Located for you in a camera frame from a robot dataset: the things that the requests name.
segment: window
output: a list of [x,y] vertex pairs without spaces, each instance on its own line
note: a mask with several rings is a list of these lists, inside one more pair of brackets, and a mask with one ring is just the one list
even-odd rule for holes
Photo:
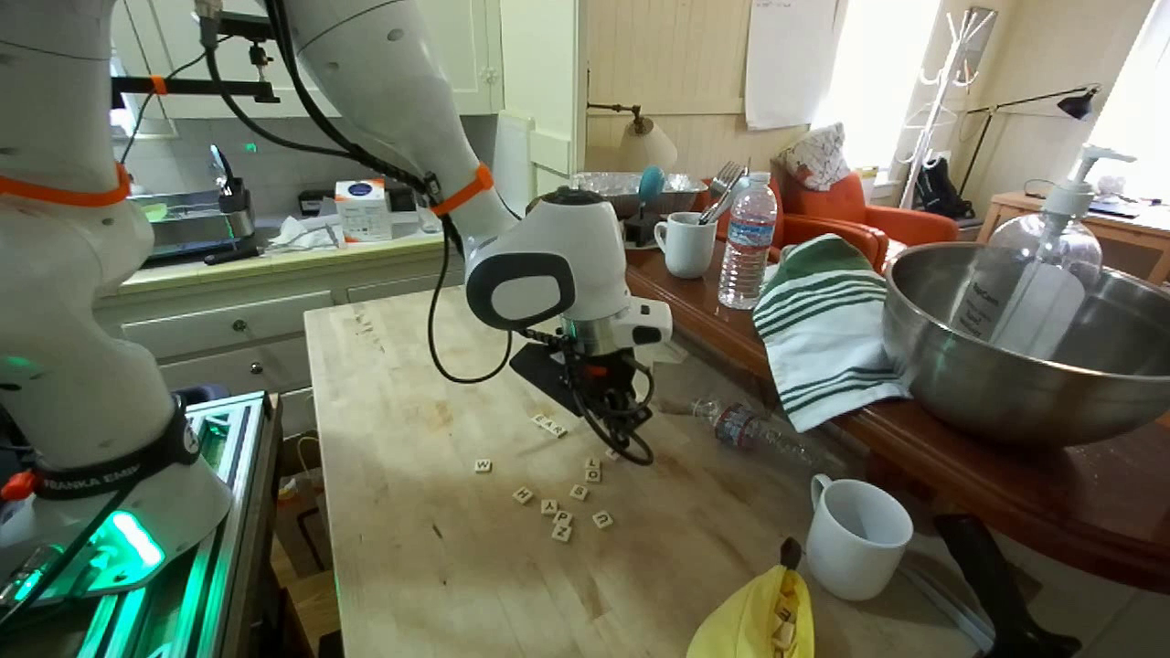
[[845,126],[851,167],[892,163],[935,12],[935,0],[850,0],[817,126]]
[[1156,0],[1092,126],[1089,144],[1139,159],[1101,162],[1089,179],[1118,176],[1128,199],[1170,199],[1170,0]]

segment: white door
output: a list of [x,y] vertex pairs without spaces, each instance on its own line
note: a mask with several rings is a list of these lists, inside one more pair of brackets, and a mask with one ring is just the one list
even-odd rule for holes
[[506,202],[567,185],[584,163],[580,0],[502,0],[506,110],[495,171]]

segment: green striped towel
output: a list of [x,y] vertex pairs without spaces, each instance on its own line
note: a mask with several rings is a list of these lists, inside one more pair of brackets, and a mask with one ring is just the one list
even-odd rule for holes
[[880,351],[880,306],[884,279],[836,234],[793,244],[768,276],[755,325],[799,432],[878,397],[908,397]]

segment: plastic bottle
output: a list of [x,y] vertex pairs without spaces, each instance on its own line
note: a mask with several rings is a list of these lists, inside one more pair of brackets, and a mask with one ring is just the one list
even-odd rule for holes
[[1080,219],[1092,202],[1092,162],[1124,159],[1085,148],[1037,215],[1001,224],[974,260],[952,325],[1027,358],[1052,358],[1101,276],[1101,240]]
[[802,472],[827,472],[827,462],[819,451],[807,446],[793,428],[782,424],[774,412],[750,410],[741,401],[694,401],[694,417],[707,417],[713,428],[713,440],[723,451],[762,458],[782,468],[802,468]]
[[721,304],[750,312],[762,299],[762,279],[768,266],[768,244],[774,234],[774,193],[768,185],[768,176],[746,176],[738,179],[736,202],[732,202],[732,229],[721,266]]

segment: metal mixing bowl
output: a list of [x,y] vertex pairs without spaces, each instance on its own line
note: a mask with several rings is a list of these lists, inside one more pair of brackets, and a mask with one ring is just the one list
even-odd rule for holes
[[884,351],[914,401],[1014,446],[1115,440],[1170,410],[1170,293],[1105,271],[1052,358],[1024,358],[946,325],[981,248],[922,244],[888,271]]

